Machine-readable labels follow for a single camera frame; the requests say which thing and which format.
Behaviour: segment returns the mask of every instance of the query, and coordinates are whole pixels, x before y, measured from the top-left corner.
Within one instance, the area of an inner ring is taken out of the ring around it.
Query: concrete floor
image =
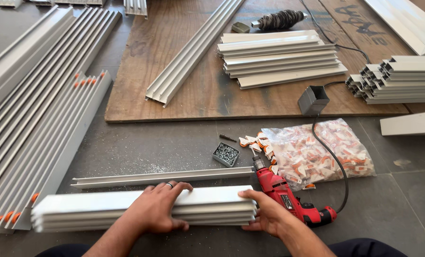
[[[121,0],[109,9],[123,13]],[[19,9],[0,9],[0,52],[39,19],[47,9],[29,2]],[[107,69],[115,78],[132,18],[118,22],[87,74]],[[312,119],[258,119],[106,124],[103,119],[110,90],[103,100],[57,193],[79,193],[72,178],[171,172],[224,167],[211,157],[220,141],[218,133],[233,138],[254,135],[260,128],[283,128],[311,123]],[[356,237],[381,240],[407,254],[425,256],[425,136],[380,134],[379,118],[344,118],[368,149],[377,177],[350,179],[346,208],[335,223],[314,229],[327,244]],[[237,167],[250,166],[252,154],[243,149]],[[192,183],[194,187],[252,184],[256,178]],[[302,201],[337,207],[344,182],[316,184],[317,189],[295,192]],[[142,187],[102,188],[84,192],[140,190]],[[65,243],[93,244],[103,231],[0,234],[0,256],[34,256]],[[145,235],[132,256],[286,256],[279,239],[238,227],[191,227],[188,232]]]

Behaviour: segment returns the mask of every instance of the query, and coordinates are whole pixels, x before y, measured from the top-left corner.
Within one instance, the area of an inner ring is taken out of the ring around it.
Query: black cable
[[[346,205],[347,202],[347,198],[349,197],[349,182],[347,181],[347,175],[346,175],[346,171],[344,170],[343,165],[341,164],[341,162],[338,160],[338,158],[336,157],[336,155],[333,153],[333,151],[316,135],[316,132],[314,131],[314,128],[316,126],[317,123],[317,118],[320,116],[320,113],[317,115],[317,117],[314,119],[314,123],[312,124],[312,134],[314,135],[314,137],[319,141],[319,143],[321,143],[327,150],[328,152],[333,156],[333,158],[335,159],[336,163],[339,164],[341,171],[343,172],[343,176],[344,176],[344,183],[346,186],[346,192],[344,193],[344,200],[343,203],[341,204],[341,206],[338,208],[338,210],[336,210],[336,213],[340,213],[343,209],[344,206]]]
[[[330,82],[330,83],[325,84],[325,85],[324,85],[324,87],[325,87],[325,86],[327,86],[327,85],[341,84],[341,83],[345,83],[345,81],[344,81],[344,80],[341,80],[341,81],[333,81],[333,82]]]
[[[327,38],[327,40],[328,41],[330,41],[330,43],[332,43],[332,44],[336,44],[335,42],[333,42],[329,37],[327,37],[327,34],[325,34],[325,32],[324,32],[324,30],[322,29],[322,27],[317,23],[317,21],[316,21],[316,19],[314,18],[314,15],[312,15],[312,13],[311,13],[311,11],[309,10],[309,8],[307,8],[307,6],[306,6],[306,4],[304,3],[304,1],[303,0],[300,0],[301,1],[301,3],[304,5],[304,7],[306,8],[306,10],[309,12],[309,14],[311,15],[311,18],[312,18],[312,20],[314,21],[314,23],[317,25],[317,27],[319,27],[319,29],[320,29],[320,32],[322,32],[322,34],[325,36],[325,38]],[[354,50],[354,51],[359,51],[360,53],[362,53],[364,56],[365,56],[365,58],[366,58],[366,63],[367,64],[370,64],[370,59],[368,58],[368,55],[364,52],[364,51],[362,51],[362,50],[360,50],[360,49],[356,49],[356,48],[350,48],[350,47],[347,47],[347,46],[342,46],[342,45],[339,45],[339,44],[336,44],[336,46],[338,46],[338,47],[341,47],[341,48],[344,48],[344,49],[349,49],[349,50]]]

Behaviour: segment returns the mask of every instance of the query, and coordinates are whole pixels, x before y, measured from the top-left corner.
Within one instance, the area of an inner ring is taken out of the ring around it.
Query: wire spool
[[[287,29],[304,20],[304,17],[304,13],[299,10],[282,10],[253,21],[252,27],[258,27],[261,30]]]

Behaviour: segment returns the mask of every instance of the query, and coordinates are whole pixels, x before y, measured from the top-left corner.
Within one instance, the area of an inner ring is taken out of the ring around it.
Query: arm
[[[260,209],[247,231],[266,231],[279,237],[294,257],[335,257],[335,254],[299,219],[263,192],[246,190],[238,194],[255,200]]]
[[[182,190],[193,190],[184,182],[170,181],[156,187],[148,186],[125,213],[90,248],[85,257],[127,256],[135,241],[146,232],[166,233],[174,229],[189,229],[186,221],[171,218],[171,209]]]

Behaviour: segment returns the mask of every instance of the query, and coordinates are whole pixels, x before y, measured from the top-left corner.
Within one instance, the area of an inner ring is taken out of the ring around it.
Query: red power drill
[[[263,192],[274,201],[285,207],[296,218],[300,219],[310,228],[317,228],[336,219],[336,211],[330,206],[325,206],[322,210],[317,210],[312,203],[300,203],[300,198],[293,195],[285,178],[275,175],[266,166],[263,160],[255,155],[254,168],[257,170],[257,178]]]

